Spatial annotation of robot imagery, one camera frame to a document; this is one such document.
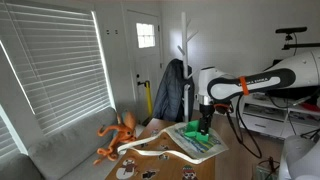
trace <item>white door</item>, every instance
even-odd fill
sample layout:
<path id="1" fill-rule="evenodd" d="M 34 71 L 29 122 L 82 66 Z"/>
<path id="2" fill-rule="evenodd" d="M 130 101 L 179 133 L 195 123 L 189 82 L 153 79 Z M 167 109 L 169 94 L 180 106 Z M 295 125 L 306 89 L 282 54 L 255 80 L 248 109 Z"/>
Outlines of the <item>white door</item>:
<path id="1" fill-rule="evenodd" d="M 138 82 L 150 81 L 152 104 L 159 85 L 160 46 L 158 17 L 128 11 L 129 52 L 133 61 L 136 84 L 136 116 L 140 122 L 148 118 L 146 88 Z"/>

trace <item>orange octopus toy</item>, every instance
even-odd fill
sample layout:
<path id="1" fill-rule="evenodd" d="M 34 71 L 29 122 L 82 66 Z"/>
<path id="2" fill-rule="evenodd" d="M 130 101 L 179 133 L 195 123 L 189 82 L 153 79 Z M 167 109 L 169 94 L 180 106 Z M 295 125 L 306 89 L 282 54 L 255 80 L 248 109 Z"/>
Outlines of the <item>orange octopus toy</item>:
<path id="1" fill-rule="evenodd" d="M 99 159 L 93 162 L 94 165 L 99 164 L 106 157 L 115 161 L 118 159 L 118 154 L 115 152 L 118 143 L 128 143 L 136 140 L 135 136 L 135 127 L 136 127 L 136 118 L 133 113 L 125 111 L 123 113 L 123 123 L 119 114 L 117 115 L 118 125 L 109 126 L 104 129 L 104 126 L 98 129 L 98 136 L 102 137 L 106 135 L 110 130 L 116 130 L 117 134 L 112 139 L 111 143 L 108 146 L 108 149 L 99 148 L 97 153 L 100 155 Z"/>

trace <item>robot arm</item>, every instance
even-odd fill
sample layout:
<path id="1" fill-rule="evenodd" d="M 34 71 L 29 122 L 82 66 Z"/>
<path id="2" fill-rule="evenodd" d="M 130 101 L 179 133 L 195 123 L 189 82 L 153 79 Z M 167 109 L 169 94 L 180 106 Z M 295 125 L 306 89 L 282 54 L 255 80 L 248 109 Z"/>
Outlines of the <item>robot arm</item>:
<path id="1" fill-rule="evenodd" d="M 233 78 L 214 67 L 202 69 L 199 93 L 196 95 L 202 113 L 198 131 L 207 134 L 215 106 L 229 106 L 235 96 L 278 88 L 319 85 L 319 68 L 320 50 L 284 59 L 265 72 L 240 78 Z"/>

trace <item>door window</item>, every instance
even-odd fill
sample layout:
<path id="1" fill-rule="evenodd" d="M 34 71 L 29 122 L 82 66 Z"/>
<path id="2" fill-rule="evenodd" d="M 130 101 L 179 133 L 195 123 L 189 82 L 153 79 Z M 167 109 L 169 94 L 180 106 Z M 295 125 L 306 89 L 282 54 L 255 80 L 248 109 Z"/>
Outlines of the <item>door window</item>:
<path id="1" fill-rule="evenodd" d="M 139 48 L 155 46 L 154 26 L 152 24 L 137 23 Z"/>

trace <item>yellow object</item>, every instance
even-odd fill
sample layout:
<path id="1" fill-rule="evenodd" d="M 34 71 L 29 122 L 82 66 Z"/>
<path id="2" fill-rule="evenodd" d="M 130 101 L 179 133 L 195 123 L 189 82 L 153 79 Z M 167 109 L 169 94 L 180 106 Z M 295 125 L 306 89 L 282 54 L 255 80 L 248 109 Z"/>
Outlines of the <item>yellow object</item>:
<path id="1" fill-rule="evenodd" d="M 152 116 L 152 99 L 151 99 L 151 91 L 150 91 L 150 81 L 146 81 L 146 96 L 147 96 L 147 103 L 148 103 L 148 115 L 149 117 Z"/>

